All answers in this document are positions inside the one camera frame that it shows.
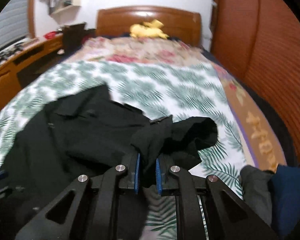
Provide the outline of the black double-breasted coat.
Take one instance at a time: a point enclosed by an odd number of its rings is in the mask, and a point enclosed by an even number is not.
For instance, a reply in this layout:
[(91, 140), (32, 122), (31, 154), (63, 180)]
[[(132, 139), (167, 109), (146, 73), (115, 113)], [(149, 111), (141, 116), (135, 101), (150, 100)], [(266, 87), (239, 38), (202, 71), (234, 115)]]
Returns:
[(48, 103), (15, 136), (1, 169), (8, 173), (0, 189), (12, 194), (0, 202), (0, 239), (16, 233), (75, 178), (98, 176), (123, 157), (140, 155), (140, 181), (155, 183), (155, 161), (170, 155), (191, 169), (198, 152), (216, 144), (218, 131), (210, 118), (152, 121), (140, 109), (110, 99), (105, 85)]

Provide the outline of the folded grey garment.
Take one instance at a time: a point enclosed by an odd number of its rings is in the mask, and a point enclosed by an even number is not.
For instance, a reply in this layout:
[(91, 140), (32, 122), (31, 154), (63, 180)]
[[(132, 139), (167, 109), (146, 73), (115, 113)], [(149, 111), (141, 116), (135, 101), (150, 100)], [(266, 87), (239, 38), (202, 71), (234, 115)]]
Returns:
[(251, 165), (246, 165), (240, 171), (244, 201), (269, 226), (273, 206), (268, 183), (273, 175), (272, 171), (262, 171)]

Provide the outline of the folded navy garment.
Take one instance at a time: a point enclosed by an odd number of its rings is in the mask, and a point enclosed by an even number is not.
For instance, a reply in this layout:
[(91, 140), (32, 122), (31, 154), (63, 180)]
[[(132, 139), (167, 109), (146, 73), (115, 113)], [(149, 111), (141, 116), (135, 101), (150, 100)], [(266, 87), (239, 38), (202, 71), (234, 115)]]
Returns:
[(300, 220), (300, 167), (279, 165), (271, 177), (273, 222), (281, 238), (287, 237)]

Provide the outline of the floral quilt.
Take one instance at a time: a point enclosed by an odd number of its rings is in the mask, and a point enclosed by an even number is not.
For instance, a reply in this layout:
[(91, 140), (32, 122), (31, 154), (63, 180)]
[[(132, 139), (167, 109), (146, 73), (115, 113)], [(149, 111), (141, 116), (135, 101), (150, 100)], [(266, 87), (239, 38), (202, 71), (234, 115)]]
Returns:
[(67, 63), (78, 61), (136, 64), (136, 74), (146, 74), (163, 83), (168, 83), (168, 77), (153, 66), (171, 67), (176, 80), (172, 87), (174, 92), (191, 92), (198, 99), (194, 89), (200, 87), (214, 102), (214, 107), (204, 104), (203, 114), (222, 129), (218, 146), (226, 147), (229, 156), (241, 153), (247, 165), (273, 172), (278, 165), (287, 163), (283, 144), (270, 126), (276, 113), (264, 114), (263, 100), (243, 88), (199, 48), (159, 38), (98, 37), (87, 40), (66, 60)]

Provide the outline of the wooden desk cabinet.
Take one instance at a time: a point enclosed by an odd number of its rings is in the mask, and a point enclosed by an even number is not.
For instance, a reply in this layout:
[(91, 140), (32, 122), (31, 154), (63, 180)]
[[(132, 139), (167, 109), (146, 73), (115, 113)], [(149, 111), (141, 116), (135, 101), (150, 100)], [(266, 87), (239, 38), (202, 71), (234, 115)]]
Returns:
[(49, 40), (41, 38), (0, 65), (0, 110), (21, 91), (17, 74), (42, 57), (61, 49), (62, 39), (61, 34)]

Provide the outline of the palm leaf bedspread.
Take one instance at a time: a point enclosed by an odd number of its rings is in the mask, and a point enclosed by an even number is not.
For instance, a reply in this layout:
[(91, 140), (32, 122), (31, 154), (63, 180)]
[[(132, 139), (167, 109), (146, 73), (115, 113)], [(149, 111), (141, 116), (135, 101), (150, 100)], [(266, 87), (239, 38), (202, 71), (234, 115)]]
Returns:
[(217, 143), (199, 152), (202, 161), (191, 173), (216, 174), (242, 195), (238, 179), (246, 159), (241, 134), (230, 112), (225, 84), (210, 63), (188, 67), (110, 61), (59, 64), (21, 90), (0, 112), (0, 166), (15, 135), (45, 104), (102, 84), (109, 87), (114, 101), (130, 104), (150, 119), (172, 116), (178, 122), (192, 116), (210, 117), (218, 127)]

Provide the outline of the red basket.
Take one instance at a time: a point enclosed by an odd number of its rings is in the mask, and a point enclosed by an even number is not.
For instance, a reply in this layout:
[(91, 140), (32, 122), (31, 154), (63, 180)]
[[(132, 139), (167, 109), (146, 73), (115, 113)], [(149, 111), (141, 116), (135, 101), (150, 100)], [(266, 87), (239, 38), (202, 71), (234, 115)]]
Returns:
[(51, 39), (60, 37), (62, 34), (63, 34), (63, 33), (62, 33), (62, 32), (59, 32), (59, 31), (51, 31), (51, 32), (49, 32), (49, 33), (46, 33), (43, 37), (44, 37), (46, 40), (51, 40)]

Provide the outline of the grey window blind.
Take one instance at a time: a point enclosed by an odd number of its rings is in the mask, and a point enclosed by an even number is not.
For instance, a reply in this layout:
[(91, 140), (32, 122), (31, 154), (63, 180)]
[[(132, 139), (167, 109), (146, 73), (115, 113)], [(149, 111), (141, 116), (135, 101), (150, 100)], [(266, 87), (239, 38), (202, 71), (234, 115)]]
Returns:
[(0, 49), (29, 34), (28, 0), (10, 0), (0, 13)]

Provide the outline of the dark wooden chair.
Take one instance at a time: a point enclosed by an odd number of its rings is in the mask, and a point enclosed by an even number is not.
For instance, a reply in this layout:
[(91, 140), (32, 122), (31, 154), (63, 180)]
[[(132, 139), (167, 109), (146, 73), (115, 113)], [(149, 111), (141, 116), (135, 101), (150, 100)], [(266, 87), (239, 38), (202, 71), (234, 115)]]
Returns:
[(63, 49), (66, 54), (76, 50), (81, 46), (81, 42), (85, 33), (85, 26), (86, 22), (63, 26), (62, 42)]

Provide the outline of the yellow plush toy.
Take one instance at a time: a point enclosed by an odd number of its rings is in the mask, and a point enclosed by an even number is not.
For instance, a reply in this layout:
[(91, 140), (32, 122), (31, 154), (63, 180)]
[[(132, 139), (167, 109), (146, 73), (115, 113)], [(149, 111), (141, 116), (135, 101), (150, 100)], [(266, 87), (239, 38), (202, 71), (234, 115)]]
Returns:
[(164, 24), (154, 19), (152, 22), (143, 22), (142, 24), (133, 24), (130, 26), (130, 37), (140, 38), (163, 38), (168, 39), (169, 36), (162, 31)]

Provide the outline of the wooden louvered wardrobe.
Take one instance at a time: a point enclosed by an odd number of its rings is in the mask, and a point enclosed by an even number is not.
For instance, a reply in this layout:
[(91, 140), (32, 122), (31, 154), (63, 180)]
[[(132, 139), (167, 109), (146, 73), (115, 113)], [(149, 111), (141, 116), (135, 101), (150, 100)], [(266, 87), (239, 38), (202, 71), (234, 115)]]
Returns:
[(300, 162), (300, 23), (283, 0), (217, 0), (211, 51), (284, 121)]

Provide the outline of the wooden headboard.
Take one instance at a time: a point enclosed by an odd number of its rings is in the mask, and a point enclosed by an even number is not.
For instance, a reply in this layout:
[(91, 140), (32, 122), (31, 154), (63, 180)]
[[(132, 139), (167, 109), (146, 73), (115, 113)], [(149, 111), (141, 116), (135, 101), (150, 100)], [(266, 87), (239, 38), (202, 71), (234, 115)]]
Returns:
[(158, 20), (162, 31), (181, 39), (193, 47), (202, 45), (202, 19), (197, 12), (150, 5), (136, 5), (102, 9), (97, 13), (96, 35), (119, 36), (129, 32), (130, 26)]

